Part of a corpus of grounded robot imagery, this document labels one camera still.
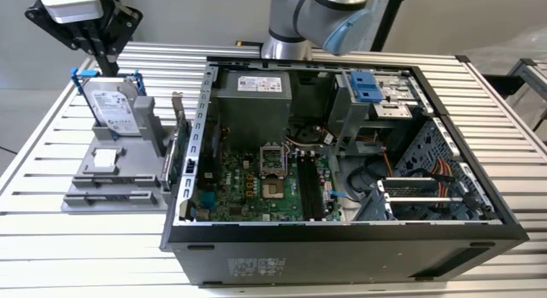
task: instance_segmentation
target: wire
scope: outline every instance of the wire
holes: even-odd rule
[[[293,145],[300,146],[300,147],[312,147],[316,145],[320,145],[321,142],[314,142],[314,143],[300,143],[297,142],[297,140],[293,140],[290,136],[284,136],[284,138],[286,139],[286,141],[289,141]]]
[[[438,162],[438,168],[440,168],[440,175],[444,175],[444,164],[440,158],[436,159]],[[438,197],[442,197],[444,195],[444,187],[442,184],[438,182]]]
[[[452,168],[450,168],[450,166],[448,165],[448,163],[441,159],[441,161],[442,161],[442,164],[444,164],[444,167],[445,167],[445,169],[446,169],[446,171],[448,171],[448,176],[450,176],[452,177]],[[445,186],[444,187],[444,195],[442,195],[442,197],[446,197],[448,196],[448,187]]]
[[[333,195],[334,197],[342,197],[344,199],[348,199],[353,203],[360,203],[358,200],[352,199],[348,194],[344,194],[341,192],[334,192],[333,190],[329,190],[328,194]]]
[[[369,178],[372,178],[373,180],[378,180],[381,179],[384,176],[381,174],[377,174],[376,172],[373,172],[368,167],[370,164],[373,164],[376,161],[378,161],[380,159],[380,155],[372,156],[369,158],[365,159],[365,162],[356,167],[348,174],[348,176],[345,177],[345,184],[349,186],[349,189],[353,190],[354,192],[364,192],[364,191],[370,191],[370,189],[361,189],[361,188],[356,188],[350,182],[352,178],[354,175],[360,174],[362,171],[368,174]]]
[[[386,167],[386,176],[393,177],[393,171],[390,169],[389,160],[386,159],[385,149],[381,150],[381,155],[384,157],[385,167]]]
[[[0,149],[1,149],[2,151],[7,152],[7,153],[14,154],[14,155],[18,154],[18,152],[11,151],[10,149],[6,149],[3,146],[0,146]]]

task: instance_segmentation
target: slotted aluminum surface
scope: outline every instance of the slotted aluminum surface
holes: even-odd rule
[[[125,47],[120,72],[140,69],[164,124],[174,123],[173,90],[184,93],[186,114],[193,115],[209,55],[257,57],[257,49],[144,43]],[[353,53],[340,58],[314,51],[313,57],[421,68],[530,241],[446,283],[214,290],[189,286],[176,259],[157,248],[162,214],[59,212],[62,193],[93,137],[89,110],[67,86],[0,178],[1,297],[547,297],[545,148],[474,68],[452,56]]]

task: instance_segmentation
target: blue plastic clip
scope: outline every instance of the blue plastic clip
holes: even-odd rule
[[[349,72],[350,87],[354,99],[361,103],[378,103],[384,96],[376,85],[376,80],[369,72]]]
[[[142,74],[138,69],[134,70],[132,76],[136,79],[136,87],[138,88],[138,96],[146,96],[146,89],[144,88]]]

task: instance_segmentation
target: sticker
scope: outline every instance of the sticker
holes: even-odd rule
[[[286,258],[228,258],[232,277],[272,277],[282,275]]]
[[[118,135],[138,134],[138,126],[125,95],[120,92],[94,91],[93,99],[108,128]]]
[[[93,165],[97,168],[113,167],[116,164],[117,150],[97,149],[94,150]]]
[[[324,144],[329,145],[332,143],[332,140],[333,140],[332,134],[326,133],[326,136],[324,136],[324,140],[322,140]]]
[[[281,78],[241,76],[237,79],[237,90],[250,92],[281,92]]]

